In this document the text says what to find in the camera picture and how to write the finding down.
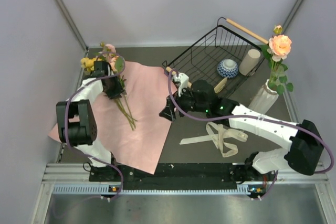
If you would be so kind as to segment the yellow pink flower bunch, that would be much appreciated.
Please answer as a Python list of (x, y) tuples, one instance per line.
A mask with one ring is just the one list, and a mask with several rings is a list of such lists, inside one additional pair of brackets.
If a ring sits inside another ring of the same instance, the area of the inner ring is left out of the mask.
[(136, 119), (133, 117), (127, 102), (125, 90), (126, 78), (120, 74), (125, 63), (117, 54), (112, 44), (100, 43), (102, 50), (93, 58), (84, 57), (80, 60), (87, 78), (101, 77), (104, 73), (110, 76), (102, 80), (105, 96), (114, 101), (120, 112), (127, 119), (132, 130), (136, 129)]

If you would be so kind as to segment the purple pink wrapping paper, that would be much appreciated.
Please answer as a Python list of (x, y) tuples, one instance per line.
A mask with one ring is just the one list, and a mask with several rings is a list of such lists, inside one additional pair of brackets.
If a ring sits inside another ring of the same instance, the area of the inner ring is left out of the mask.
[(160, 117), (169, 91), (176, 91), (161, 67), (127, 61), (121, 74), (126, 95), (120, 102), (101, 92), (91, 101), (97, 141), (117, 162), (154, 174), (171, 127)]

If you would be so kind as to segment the cream ribbon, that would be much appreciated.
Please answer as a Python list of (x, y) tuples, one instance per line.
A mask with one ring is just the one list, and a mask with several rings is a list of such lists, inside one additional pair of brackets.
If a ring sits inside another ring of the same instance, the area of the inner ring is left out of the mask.
[(205, 128), (207, 135), (183, 138), (179, 144), (187, 145), (212, 141), (215, 147), (220, 151), (222, 157), (228, 158), (238, 154), (239, 150), (237, 145), (226, 142), (225, 140), (227, 138), (233, 138), (243, 143), (247, 142), (248, 139), (248, 135), (245, 132), (233, 128), (226, 129), (222, 124), (208, 122)]

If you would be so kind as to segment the single pink rose stem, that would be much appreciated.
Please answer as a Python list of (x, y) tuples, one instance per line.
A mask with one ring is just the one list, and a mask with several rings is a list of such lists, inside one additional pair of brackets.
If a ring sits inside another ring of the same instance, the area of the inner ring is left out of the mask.
[(283, 94), (286, 90), (293, 91), (293, 84), (288, 82), (286, 76), (288, 67), (283, 63), (291, 52), (292, 41), (287, 35), (282, 33), (282, 30), (281, 25), (275, 26), (273, 35), (268, 39), (268, 42), (260, 46), (270, 68), (267, 87), (278, 95)]

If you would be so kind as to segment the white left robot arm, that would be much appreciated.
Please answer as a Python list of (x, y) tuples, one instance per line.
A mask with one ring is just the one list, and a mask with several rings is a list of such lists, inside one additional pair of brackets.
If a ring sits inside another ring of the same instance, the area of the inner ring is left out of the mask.
[(92, 104), (104, 94), (111, 100), (121, 98), (124, 88), (119, 75), (106, 61), (96, 61), (81, 86), (67, 100), (56, 104), (57, 129), (61, 142), (66, 143), (87, 156), (94, 167), (101, 168), (107, 180), (119, 174), (116, 159), (98, 139), (98, 126)]

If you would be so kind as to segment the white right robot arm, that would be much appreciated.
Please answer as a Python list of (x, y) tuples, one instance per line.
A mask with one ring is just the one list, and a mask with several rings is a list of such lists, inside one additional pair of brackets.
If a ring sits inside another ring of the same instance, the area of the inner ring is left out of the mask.
[(256, 180), (265, 173), (286, 168), (307, 176), (317, 172), (326, 147), (313, 122), (287, 122), (258, 113), (234, 100), (219, 97), (204, 80), (189, 85), (188, 81), (174, 77), (169, 84), (176, 85), (177, 91), (169, 89), (161, 117), (173, 122), (178, 113), (206, 122), (208, 128), (217, 130), (220, 138), (227, 132), (230, 137), (245, 140), (246, 133), (253, 133), (278, 145), (273, 151), (251, 155), (251, 163), (245, 166), (248, 178)]

